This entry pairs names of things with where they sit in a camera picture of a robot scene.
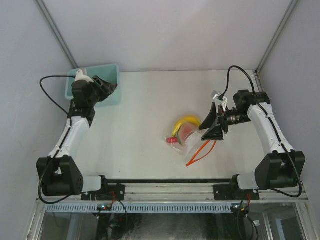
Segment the teal plastic bin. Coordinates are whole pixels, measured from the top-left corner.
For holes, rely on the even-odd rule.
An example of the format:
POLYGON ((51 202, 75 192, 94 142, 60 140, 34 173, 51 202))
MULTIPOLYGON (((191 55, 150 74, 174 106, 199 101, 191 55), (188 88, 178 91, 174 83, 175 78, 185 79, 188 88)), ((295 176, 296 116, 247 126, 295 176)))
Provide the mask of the teal plastic bin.
MULTIPOLYGON (((75 76, 77 71, 80 68, 72 69, 68 72, 68 76, 75 76)), ((122 101, 122 90, 120 85, 120 70, 117 64, 107 64, 107 65, 98 65, 98 66, 90 66, 85 67, 85 73, 90 78, 94 76, 98 76, 105 82, 111 84, 117 84, 117 88, 115 89, 114 93, 112 93, 107 99, 103 102, 98 102, 95 107, 102 108, 102 107, 110 107, 119 105, 122 101)), ((68 77, 66 79, 66 87, 65 87, 65 98, 67 100, 73 99, 72 94, 72 83, 75 81, 74 78, 68 77)))

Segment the red fake watermelon slice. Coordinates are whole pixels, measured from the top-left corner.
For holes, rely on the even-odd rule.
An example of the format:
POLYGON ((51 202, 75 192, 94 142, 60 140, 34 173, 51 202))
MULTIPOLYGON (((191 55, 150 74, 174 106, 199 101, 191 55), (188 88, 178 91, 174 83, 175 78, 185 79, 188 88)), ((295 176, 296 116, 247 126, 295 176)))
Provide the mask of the red fake watermelon slice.
POLYGON ((198 127, 192 123, 183 124, 176 134, 178 143, 184 146, 188 137, 190 137, 194 132, 198 130, 198 127))

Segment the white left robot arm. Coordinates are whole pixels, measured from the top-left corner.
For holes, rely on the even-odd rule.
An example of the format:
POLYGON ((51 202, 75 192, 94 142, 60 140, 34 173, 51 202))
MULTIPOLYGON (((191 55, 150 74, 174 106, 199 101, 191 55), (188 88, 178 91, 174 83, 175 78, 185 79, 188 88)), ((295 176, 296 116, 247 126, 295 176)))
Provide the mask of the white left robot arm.
POLYGON ((78 71, 71 85, 73 99, 67 113, 65 129, 55 148, 47 157, 36 163, 39 175, 39 196, 77 196, 92 192, 98 200, 109 196, 110 188, 104 184, 103 175, 83 175, 75 157, 80 143, 90 129, 97 103, 106 100, 118 85, 102 80, 97 75, 89 77, 78 71))

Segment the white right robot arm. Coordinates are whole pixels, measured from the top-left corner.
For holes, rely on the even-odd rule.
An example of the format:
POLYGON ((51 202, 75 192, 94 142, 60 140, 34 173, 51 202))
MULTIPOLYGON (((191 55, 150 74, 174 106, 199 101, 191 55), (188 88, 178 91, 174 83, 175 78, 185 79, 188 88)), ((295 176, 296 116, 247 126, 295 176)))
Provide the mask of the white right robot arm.
POLYGON ((227 108, 227 99, 221 92, 213 91, 208 116, 200 125, 203 141, 222 141, 229 127, 253 123, 262 144, 265 157, 254 172, 233 177, 230 195, 237 200, 248 190, 273 190, 301 186, 300 176, 306 161, 303 152, 296 151, 282 133, 275 119, 270 98, 266 92, 239 90, 234 96, 235 107, 227 108))

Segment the red fake chili pepper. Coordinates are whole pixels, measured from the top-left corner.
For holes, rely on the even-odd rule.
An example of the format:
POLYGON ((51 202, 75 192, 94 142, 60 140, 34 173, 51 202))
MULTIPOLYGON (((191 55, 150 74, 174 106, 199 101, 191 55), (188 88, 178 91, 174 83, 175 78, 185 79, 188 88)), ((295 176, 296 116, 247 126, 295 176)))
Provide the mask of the red fake chili pepper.
POLYGON ((174 143, 178 143, 179 140, 178 140, 177 137, 168 137, 168 138, 166 139, 166 142, 167 142, 168 144, 174 144, 174 143))

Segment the aluminium frame rail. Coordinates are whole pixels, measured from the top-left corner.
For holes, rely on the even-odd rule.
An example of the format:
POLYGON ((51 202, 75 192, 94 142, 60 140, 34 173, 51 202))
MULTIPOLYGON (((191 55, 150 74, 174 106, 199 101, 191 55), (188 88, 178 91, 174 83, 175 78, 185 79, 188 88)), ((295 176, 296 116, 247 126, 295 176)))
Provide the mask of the aluminium frame rail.
MULTIPOLYGON (((215 181, 202 181, 202 180, 154 180, 154 181, 125 181, 115 180, 107 181, 103 180, 101 185, 96 186, 85 182, 83 185, 77 183, 75 190, 69 191, 68 189, 60 189, 54 186, 52 189, 46 190, 39 188, 38 197, 42 200, 47 198, 56 198, 56 203, 59 203, 67 198, 79 197, 82 194, 98 191, 103 186, 111 184, 123 184, 125 185, 124 201, 237 201, 237 200, 215 200, 213 185, 230 185, 227 182, 215 182, 215 181)), ((298 187, 286 188, 284 190, 257 190, 252 189, 254 192, 258 192, 260 200, 254 201, 266 201, 266 202, 302 202, 307 201, 308 197, 306 192, 298 187)))

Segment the yellow fake banana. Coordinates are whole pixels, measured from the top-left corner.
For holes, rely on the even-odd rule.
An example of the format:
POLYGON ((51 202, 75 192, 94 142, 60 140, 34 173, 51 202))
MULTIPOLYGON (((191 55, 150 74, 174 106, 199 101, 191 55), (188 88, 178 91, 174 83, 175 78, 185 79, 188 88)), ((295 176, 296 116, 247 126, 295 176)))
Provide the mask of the yellow fake banana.
POLYGON ((185 116, 179 118, 173 127, 172 137, 175 137, 177 135, 179 129, 182 127, 182 125, 187 124, 187 123, 199 127, 201 125, 201 119, 198 116, 192 115, 192 114, 185 115, 185 116))

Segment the clear zip top bag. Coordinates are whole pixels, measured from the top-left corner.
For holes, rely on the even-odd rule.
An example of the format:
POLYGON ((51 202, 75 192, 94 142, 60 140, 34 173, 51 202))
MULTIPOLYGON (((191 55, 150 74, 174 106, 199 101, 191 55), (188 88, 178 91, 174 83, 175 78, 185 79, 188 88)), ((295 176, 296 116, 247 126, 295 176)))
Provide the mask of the clear zip top bag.
POLYGON ((202 130, 199 130, 198 127, 197 131, 195 131, 191 136, 187 138, 184 146, 181 146, 178 142, 172 144, 167 143, 166 139, 172 137, 173 128, 177 120, 164 131, 163 139, 169 147, 171 147, 173 150, 175 150, 178 154, 181 155, 183 161, 185 162, 185 166, 189 167, 194 163, 197 163, 202 159, 206 158, 215 148, 217 141, 202 141, 201 137, 204 133, 202 130))

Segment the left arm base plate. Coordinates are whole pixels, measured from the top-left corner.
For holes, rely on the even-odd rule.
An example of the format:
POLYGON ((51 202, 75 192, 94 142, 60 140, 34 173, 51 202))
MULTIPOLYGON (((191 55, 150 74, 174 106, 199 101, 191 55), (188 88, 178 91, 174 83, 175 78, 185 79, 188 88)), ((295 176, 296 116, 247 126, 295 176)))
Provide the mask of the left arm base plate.
POLYGON ((89 191, 81 195, 82 201, 111 201, 125 198, 126 186, 124 184, 108 184, 98 191, 89 191))

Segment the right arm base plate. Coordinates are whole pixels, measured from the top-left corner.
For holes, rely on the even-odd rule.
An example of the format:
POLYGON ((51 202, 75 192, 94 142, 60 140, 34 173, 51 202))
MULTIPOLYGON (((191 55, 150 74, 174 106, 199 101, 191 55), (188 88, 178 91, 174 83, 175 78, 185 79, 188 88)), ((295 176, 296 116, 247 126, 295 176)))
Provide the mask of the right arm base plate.
POLYGON ((242 190, 236 187, 233 189, 229 184, 215 184, 213 185, 213 194, 216 201, 240 201, 244 197, 250 195, 250 199, 253 201, 260 200, 260 195, 252 189, 242 190))

